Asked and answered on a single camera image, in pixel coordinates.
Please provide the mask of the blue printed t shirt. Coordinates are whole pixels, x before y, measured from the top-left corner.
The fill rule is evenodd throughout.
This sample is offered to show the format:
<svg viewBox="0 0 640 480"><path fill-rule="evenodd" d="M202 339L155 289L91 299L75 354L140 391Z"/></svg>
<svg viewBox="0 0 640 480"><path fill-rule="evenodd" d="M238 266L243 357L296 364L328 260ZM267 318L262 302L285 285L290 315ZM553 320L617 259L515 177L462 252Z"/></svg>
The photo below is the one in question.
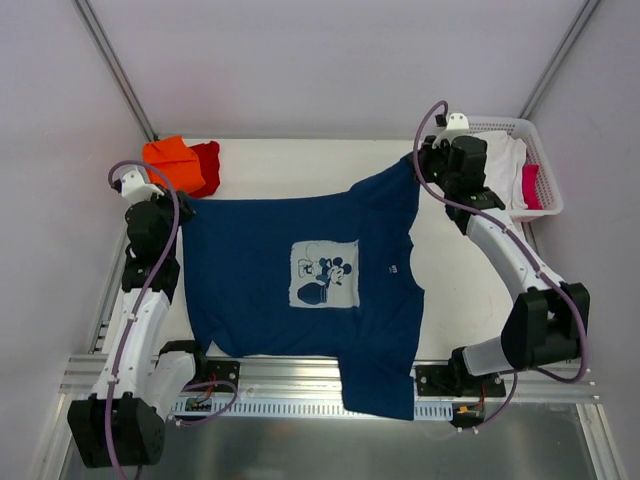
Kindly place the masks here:
<svg viewBox="0 0 640 480"><path fill-rule="evenodd" d="M232 357L332 357L347 410L412 420L419 194L403 157L341 193L193 201L182 242L196 341Z"/></svg>

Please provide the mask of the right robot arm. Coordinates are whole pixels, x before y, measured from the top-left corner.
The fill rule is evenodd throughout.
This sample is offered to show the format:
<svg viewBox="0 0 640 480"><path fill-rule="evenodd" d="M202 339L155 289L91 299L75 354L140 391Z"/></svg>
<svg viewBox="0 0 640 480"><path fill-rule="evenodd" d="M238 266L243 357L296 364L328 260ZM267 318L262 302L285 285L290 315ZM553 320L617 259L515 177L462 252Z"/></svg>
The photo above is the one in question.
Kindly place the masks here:
<svg viewBox="0 0 640 480"><path fill-rule="evenodd" d="M515 230L503 201L485 184L486 157L486 142L469 135L429 135L413 145L416 178L490 261L513 301L498 336L452 351L448 386L466 396L486 378L528 370L576 383L588 362L589 292L546 267Z"/></svg>

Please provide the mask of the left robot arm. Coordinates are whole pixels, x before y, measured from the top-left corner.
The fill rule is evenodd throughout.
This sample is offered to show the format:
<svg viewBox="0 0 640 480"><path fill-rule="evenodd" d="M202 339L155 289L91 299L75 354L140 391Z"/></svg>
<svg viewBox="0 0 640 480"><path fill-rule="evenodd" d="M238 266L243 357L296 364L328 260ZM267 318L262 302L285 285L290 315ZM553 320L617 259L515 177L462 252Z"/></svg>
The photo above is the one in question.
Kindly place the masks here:
<svg viewBox="0 0 640 480"><path fill-rule="evenodd" d="M184 192L154 193L125 213L127 238L120 324L105 366L87 398L71 403L67 421L89 469L155 465L165 425L183 388L197 390L209 367L197 343L154 349L176 291L177 233L194 215Z"/></svg>

